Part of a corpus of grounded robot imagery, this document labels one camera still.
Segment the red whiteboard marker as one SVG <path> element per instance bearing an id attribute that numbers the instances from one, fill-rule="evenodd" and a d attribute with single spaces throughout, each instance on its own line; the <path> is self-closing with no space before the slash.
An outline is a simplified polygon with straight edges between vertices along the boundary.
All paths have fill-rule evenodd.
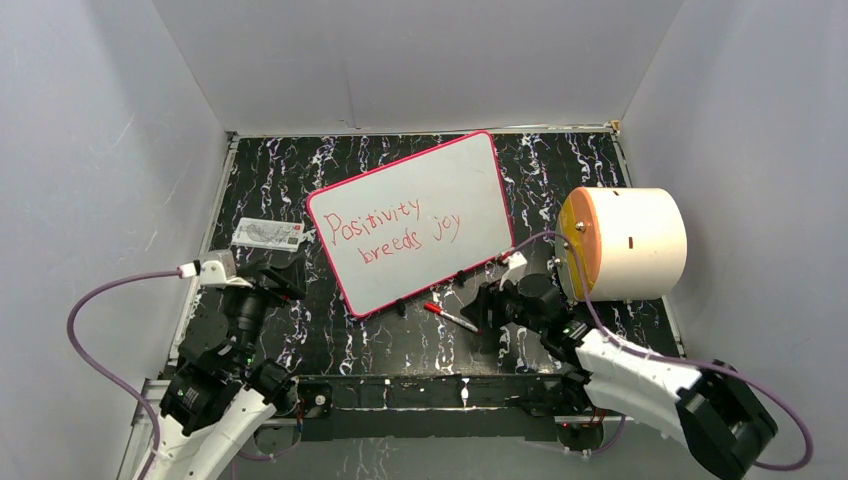
<path id="1" fill-rule="evenodd" d="M 446 310 L 444 310 L 443 308 L 442 308 L 442 310 L 444 311 L 444 314 L 442 314 L 442 315 L 436 315 L 434 313 L 433 314 L 438 316 L 438 317 L 441 317 L 445 320 L 448 320 L 448 321 L 450 321 L 450 322 L 452 322 L 452 323 L 454 323 L 454 324 L 456 324 L 456 325 L 458 325 L 458 326 L 460 326 L 460 327 L 462 327 L 462 328 L 464 328 L 464 329 L 466 329 L 466 330 L 468 330 L 468 331 L 470 331 L 474 334 L 480 334 L 481 333 L 481 329 L 478 326 L 476 326 L 475 324 L 473 324 L 472 322 L 470 322 L 470 321 L 468 321 L 464 318 L 461 318 L 459 316 L 453 315 L 453 314 L 447 312 Z"/>

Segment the pink framed whiteboard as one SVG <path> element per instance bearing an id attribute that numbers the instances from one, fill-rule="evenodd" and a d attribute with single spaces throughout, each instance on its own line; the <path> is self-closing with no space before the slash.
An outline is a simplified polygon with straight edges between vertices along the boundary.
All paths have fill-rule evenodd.
<path id="1" fill-rule="evenodd" d="M 317 190 L 306 207 L 355 317 L 481 266 L 515 243 L 487 131 Z"/>

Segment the red marker cap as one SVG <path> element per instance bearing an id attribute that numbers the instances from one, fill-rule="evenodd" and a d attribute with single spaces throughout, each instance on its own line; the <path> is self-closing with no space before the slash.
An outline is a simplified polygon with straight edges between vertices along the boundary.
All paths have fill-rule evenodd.
<path id="1" fill-rule="evenodd" d="M 442 310 L 442 308 L 441 308 L 439 305 L 437 305 L 437 304 L 427 302 L 427 303 L 424 305 L 424 307 L 425 307 L 425 309 L 426 309 L 426 310 L 428 310 L 428 311 L 430 311 L 430 312 L 432 312 L 432 313 L 434 313 L 434 314 L 436 314 L 436 315 L 442 315 L 442 314 L 444 314 L 444 311 Z"/>

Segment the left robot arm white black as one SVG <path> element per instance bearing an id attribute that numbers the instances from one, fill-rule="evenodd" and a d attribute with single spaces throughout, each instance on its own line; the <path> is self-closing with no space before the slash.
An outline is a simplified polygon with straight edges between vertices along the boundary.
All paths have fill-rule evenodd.
<path id="1" fill-rule="evenodd" d="M 273 359 L 256 359 L 268 310 L 306 295 L 304 257 L 239 267 L 230 251 L 217 250 L 177 274 L 220 291 L 225 324 L 202 346 L 180 345 L 136 479 L 215 479 L 265 421 L 304 410 L 296 376 Z"/>

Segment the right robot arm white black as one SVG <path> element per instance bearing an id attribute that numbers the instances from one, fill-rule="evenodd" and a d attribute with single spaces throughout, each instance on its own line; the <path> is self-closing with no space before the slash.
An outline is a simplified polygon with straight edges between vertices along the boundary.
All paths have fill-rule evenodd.
<path id="1" fill-rule="evenodd" d="M 481 285 L 460 311 L 477 327 L 513 323 L 537 333 L 556 360 L 575 367 L 563 387 L 565 405 L 577 414 L 595 407 L 645 423 L 684 445 L 719 479 L 741 479 L 776 436 L 772 416 L 733 368 L 654 360 L 651 350 L 612 341 L 581 321 L 559 288 L 543 274 L 518 282 Z"/>

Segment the white printed card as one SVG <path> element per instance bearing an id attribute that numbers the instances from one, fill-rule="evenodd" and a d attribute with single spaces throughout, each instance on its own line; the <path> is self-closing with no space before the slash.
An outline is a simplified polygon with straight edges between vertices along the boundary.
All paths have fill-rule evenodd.
<path id="1" fill-rule="evenodd" d="M 250 248 L 296 252 L 304 234 L 303 222 L 241 218 L 231 244 Z"/>

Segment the white cylinder orange end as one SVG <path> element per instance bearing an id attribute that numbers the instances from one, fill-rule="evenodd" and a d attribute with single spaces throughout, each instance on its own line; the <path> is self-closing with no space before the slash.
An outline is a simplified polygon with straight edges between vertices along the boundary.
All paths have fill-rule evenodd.
<path id="1" fill-rule="evenodd" d="M 654 300 L 679 282 L 687 235 L 673 197 L 660 188 L 578 187 L 560 209 L 558 277 L 574 302 Z"/>

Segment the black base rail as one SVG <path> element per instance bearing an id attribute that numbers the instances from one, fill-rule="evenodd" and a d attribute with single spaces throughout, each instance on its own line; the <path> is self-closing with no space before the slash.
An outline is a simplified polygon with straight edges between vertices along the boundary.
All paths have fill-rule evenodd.
<path id="1" fill-rule="evenodd" d="M 302 377 L 309 441 L 496 438 L 593 449 L 621 416 L 571 374 Z"/>

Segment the aluminium frame rail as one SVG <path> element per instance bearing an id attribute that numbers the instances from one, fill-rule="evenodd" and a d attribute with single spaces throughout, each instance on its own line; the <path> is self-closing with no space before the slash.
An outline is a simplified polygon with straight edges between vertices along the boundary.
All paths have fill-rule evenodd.
<path id="1" fill-rule="evenodd" d="M 569 416 L 592 407 L 625 413 L 643 422 L 672 421 L 695 372 L 662 379 L 627 374 L 611 379 L 572 371 L 564 375 L 301 376 L 293 398 L 305 416 L 327 418 L 337 411 L 472 411 L 518 409 L 531 416 Z"/>

